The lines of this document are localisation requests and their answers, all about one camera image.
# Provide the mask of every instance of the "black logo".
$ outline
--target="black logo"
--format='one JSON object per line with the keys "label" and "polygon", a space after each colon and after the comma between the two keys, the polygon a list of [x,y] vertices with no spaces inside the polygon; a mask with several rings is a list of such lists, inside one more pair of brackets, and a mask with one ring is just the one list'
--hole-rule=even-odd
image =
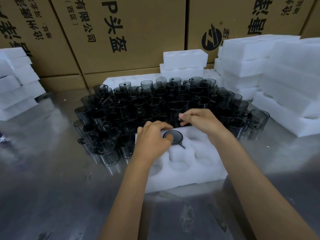
{"label": "black logo", "polygon": [[218,48],[221,41],[222,41],[222,34],[221,31],[214,27],[213,24],[211,24],[211,29],[204,33],[202,36],[201,44],[202,47],[206,51],[213,51],[214,49]]}

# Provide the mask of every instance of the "stainless steel table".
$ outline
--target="stainless steel table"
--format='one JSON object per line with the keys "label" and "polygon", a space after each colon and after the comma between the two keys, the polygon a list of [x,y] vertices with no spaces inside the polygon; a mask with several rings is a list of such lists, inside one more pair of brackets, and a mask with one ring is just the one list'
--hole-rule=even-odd
{"label": "stainless steel table", "polygon": [[[74,109],[86,90],[60,92],[0,131],[0,239],[96,239],[126,162],[96,164],[78,144]],[[320,135],[296,138],[272,119],[241,140],[274,186],[320,236]],[[253,239],[228,179],[145,196],[140,239]]]}

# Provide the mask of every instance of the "hand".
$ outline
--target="hand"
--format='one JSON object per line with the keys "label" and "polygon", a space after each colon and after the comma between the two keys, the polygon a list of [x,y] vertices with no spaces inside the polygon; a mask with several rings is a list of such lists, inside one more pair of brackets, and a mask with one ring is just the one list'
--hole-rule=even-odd
{"label": "hand", "polygon": [[214,144],[214,137],[229,132],[209,109],[192,108],[185,113],[180,113],[179,119],[182,120],[181,126],[191,123],[195,128],[206,133],[212,144]]}
{"label": "hand", "polygon": [[135,162],[142,162],[151,167],[155,160],[165,153],[174,140],[173,135],[162,138],[160,130],[172,129],[173,127],[165,122],[147,121],[144,127],[138,127],[137,140],[132,158]]}

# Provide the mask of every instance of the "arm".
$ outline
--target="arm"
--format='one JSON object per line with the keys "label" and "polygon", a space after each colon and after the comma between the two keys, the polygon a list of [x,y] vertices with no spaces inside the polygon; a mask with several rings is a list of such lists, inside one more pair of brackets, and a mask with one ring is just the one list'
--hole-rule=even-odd
{"label": "arm", "polygon": [[190,109],[179,117],[181,125],[191,123],[206,133],[218,150],[258,240],[319,239],[209,109]]}
{"label": "arm", "polygon": [[161,129],[172,126],[156,121],[138,128],[136,145],[124,174],[118,194],[99,240],[130,240],[138,238],[139,222],[150,167],[169,149],[173,136],[162,138]]}

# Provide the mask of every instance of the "left hand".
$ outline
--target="left hand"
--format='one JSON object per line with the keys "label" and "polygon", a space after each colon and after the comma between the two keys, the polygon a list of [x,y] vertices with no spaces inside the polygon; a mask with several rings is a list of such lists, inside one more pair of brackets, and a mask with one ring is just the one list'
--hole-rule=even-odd
{"label": "left hand", "polygon": [[143,128],[138,127],[132,161],[141,163],[150,168],[154,161],[169,149],[174,140],[173,135],[170,134],[163,138],[160,134],[160,130],[170,130],[172,128],[172,125],[161,121],[153,123],[147,121]]}

